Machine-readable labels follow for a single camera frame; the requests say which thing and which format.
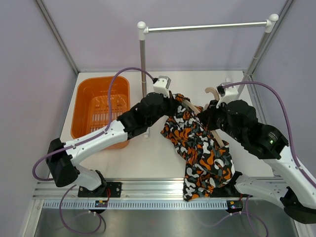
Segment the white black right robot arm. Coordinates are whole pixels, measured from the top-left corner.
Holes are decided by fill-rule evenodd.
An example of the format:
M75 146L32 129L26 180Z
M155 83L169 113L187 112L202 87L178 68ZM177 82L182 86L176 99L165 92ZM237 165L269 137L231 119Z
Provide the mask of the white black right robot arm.
M273 185L238 172L224 183L229 196L248 194L273 203L292 219L302 224L316 222L315 178L292 157L288 140L275 127L260 123L254 107L243 100L216 106L211 101L198 118L208 130L220 129L235 139L258 159L268 164L286 182L286 187Z

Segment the beige wooden hanger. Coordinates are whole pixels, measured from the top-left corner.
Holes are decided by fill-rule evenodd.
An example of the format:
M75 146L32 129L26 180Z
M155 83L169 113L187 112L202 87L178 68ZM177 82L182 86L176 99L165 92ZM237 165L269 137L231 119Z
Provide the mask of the beige wooden hanger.
M214 96L214 99L217 100L217 101L220 99L219 93L218 93L217 90L216 90L215 88L213 88L213 87L207 87L207 88L205 89L205 93L212 93L213 96ZM195 105L193 105L191 102L189 102L188 100L184 99L184 100L182 101L182 104L183 104L184 106L190 108L196 115L200 113L200 110L199 110ZM221 139L221 137L219 136L219 134L217 133L217 131L216 131L216 130L212 130L211 133L212 133L213 137L215 138L215 140L217 141L217 143L219 144L219 146L220 146L221 148L224 147L224 146L225 146L225 145L224 145L224 142L223 142L223 140Z

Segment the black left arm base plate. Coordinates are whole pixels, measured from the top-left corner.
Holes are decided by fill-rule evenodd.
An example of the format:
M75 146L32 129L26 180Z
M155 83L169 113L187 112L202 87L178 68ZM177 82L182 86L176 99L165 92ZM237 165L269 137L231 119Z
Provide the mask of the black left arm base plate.
M90 191L82 186L79 187L79 198L119 198L121 195L122 182L107 182L97 189Z

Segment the orange camouflage shorts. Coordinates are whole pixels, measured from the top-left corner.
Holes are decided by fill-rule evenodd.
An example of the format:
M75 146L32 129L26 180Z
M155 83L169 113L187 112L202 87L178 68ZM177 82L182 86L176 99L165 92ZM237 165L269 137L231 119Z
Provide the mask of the orange camouflage shorts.
M189 98L174 94L179 102L174 115L165 121L161 135L168 139L185 164L183 199L209 197L216 189L227 185L235 174L229 143L220 146L197 114L183 104Z

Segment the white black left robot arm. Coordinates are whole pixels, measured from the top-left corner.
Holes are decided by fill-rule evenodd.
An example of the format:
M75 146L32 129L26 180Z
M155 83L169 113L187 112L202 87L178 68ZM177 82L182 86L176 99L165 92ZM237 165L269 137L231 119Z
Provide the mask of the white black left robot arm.
M45 161L55 185L78 185L96 197L102 196L107 187L105 178L100 171L80 163L109 146L145 133L161 117L174 115L179 105L172 95L152 92L105 127L66 143L59 138L51 141Z

